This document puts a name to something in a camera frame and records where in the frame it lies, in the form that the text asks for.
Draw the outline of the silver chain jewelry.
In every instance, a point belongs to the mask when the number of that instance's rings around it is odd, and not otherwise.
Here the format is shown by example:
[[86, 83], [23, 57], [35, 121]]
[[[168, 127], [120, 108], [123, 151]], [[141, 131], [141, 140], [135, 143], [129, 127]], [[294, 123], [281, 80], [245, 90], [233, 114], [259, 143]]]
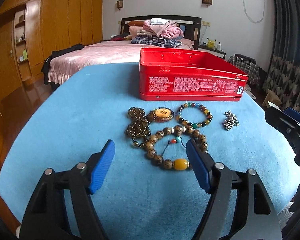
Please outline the silver chain jewelry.
[[234, 115], [234, 113], [232, 113], [231, 111], [227, 111], [227, 112], [224, 113], [224, 115], [226, 116], [226, 119], [223, 123], [223, 126], [224, 126], [225, 130], [229, 131], [234, 126], [239, 125], [239, 121], [237, 119], [237, 116]]

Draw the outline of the patterned curtain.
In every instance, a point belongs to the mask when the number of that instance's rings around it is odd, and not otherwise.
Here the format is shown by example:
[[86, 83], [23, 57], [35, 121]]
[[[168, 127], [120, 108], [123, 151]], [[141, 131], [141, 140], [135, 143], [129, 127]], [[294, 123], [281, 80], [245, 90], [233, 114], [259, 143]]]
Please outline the patterned curtain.
[[281, 100], [281, 109], [300, 112], [300, 4], [297, 0], [274, 0], [275, 35], [263, 90]]

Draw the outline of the plaid bag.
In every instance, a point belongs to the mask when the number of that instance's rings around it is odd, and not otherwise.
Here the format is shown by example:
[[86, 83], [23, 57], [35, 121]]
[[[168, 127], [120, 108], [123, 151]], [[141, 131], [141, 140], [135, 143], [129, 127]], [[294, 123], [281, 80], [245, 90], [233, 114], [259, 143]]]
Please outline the plaid bag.
[[239, 68], [248, 75], [248, 81], [251, 85], [260, 83], [259, 67], [255, 59], [242, 54], [235, 54], [229, 57], [228, 62]]

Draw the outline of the blue table cloth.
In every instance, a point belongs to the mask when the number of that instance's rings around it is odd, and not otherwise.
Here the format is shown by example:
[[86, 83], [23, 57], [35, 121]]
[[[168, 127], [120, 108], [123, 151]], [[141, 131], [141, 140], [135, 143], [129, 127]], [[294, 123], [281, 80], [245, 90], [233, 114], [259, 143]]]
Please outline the blue table cloth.
[[[136, 63], [85, 67], [49, 96], [17, 136], [0, 172], [0, 196], [22, 220], [45, 169], [69, 170], [113, 140], [113, 162], [92, 195], [108, 237], [191, 239], [209, 196], [192, 171], [152, 165], [125, 136], [131, 107], [151, 111], [179, 106], [178, 101], [141, 100]], [[300, 167], [288, 141], [266, 123], [263, 109], [248, 95], [204, 106], [213, 116], [202, 129], [211, 157], [232, 170], [255, 169], [280, 212], [300, 184]], [[239, 121], [229, 131], [223, 126], [227, 111]]]

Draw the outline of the black nightstand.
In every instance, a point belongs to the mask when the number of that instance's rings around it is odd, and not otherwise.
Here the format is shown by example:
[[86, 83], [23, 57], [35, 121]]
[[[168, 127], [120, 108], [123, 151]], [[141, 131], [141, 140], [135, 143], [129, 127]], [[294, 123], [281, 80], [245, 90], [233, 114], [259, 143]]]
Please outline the black nightstand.
[[208, 53], [210, 53], [212, 55], [220, 57], [221, 59], [225, 59], [225, 57], [226, 57], [226, 52], [221, 51], [221, 50], [217, 50], [215, 48], [209, 48], [209, 47], [204, 46], [204, 45], [199, 45], [198, 46], [198, 50], [199, 51], [208, 52]]

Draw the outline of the white bottle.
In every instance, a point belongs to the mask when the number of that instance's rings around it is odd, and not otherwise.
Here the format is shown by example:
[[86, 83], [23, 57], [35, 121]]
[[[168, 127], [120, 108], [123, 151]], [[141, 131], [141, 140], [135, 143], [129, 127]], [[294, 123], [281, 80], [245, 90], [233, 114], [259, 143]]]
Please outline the white bottle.
[[218, 51], [221, 51], [221, 48], [222, 48], [221, 43], [217, 44], [217, 50], [218, 50]]

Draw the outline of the yellow pikachu plush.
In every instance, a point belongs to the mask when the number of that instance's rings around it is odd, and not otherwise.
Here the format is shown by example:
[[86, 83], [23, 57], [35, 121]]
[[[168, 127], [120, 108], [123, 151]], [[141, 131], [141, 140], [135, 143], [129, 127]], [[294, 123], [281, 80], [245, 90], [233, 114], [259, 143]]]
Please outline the yellow pikachu plush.
[[215, 47], [215, 42], [216, 40], [211, 40], [207, 38], [207, 44], [206, 44], [207, 48], [213, 49]]

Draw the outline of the red metal tin box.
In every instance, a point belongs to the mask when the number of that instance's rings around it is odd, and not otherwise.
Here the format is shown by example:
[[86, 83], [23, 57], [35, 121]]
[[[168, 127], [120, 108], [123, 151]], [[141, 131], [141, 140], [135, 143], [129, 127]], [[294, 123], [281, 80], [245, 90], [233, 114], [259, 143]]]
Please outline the red metal tin box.
[[208, 52], [142, 48], [139, 94], [145, 101], [239, 101], [248, 75]]

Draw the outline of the dark wooden headboard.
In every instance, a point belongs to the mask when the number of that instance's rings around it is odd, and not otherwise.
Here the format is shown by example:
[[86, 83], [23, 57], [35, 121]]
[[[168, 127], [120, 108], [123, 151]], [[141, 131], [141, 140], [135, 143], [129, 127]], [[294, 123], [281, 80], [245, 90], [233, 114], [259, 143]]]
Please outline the dark wooden headboard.
[[177, 22], [181, 26], [185, 26], [184, 38], [194, 42], [193, 48], [197, 50], [200, 45], [200, 29], [202, 19], [194, 16], [180, 16], [180, 15], [143, 15], [143, 16], [132, 16], [121, 19], [120, 23], [120, 34], [128, 33], [130, 21], [145, 21], [151, 18], [163, 18]]

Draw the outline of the bed with pink cover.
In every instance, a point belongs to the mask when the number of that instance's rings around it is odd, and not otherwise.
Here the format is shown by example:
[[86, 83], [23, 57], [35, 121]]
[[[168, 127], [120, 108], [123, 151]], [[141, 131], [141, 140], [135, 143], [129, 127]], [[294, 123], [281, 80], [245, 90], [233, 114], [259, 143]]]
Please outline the bed with pink cover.
[[85, 46], [50, 61], [47, 81], [62, 85], [87, 66], [109, 63], [139, 62], [141, 48], [156, 46], [132, 44], [130, 41], [107, 41]]

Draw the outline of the pile of folded clothes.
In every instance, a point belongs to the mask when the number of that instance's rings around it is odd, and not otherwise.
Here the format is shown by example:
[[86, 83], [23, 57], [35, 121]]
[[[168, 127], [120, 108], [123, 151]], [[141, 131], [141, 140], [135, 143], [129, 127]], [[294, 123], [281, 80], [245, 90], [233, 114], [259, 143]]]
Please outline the pile of folded clothes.
[[157, 46], [162, 48], [180, 48], [184, 32], [180, 25], [172, 20], [151, 18], [128, 23], [132, 44]]

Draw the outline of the wooden wardrobe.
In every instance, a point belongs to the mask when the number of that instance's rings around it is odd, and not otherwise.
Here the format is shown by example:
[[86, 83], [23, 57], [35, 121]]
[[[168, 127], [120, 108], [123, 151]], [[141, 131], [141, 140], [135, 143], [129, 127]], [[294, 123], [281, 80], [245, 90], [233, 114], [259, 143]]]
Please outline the wooden wardrobe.
[[54, 50], [102, 40], [103, 0], [5, 0], [0, 7], [0, 99], [40, 74]]

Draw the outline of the left wall lamp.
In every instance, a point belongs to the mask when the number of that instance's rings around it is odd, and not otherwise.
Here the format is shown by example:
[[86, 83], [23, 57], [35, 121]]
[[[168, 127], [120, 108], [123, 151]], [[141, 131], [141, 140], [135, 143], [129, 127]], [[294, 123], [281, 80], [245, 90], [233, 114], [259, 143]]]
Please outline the left wall lamp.
[[122, 9], [123, 8], [123, 0], [117, 0], [116, 7], [117, 7], [117, 9]]

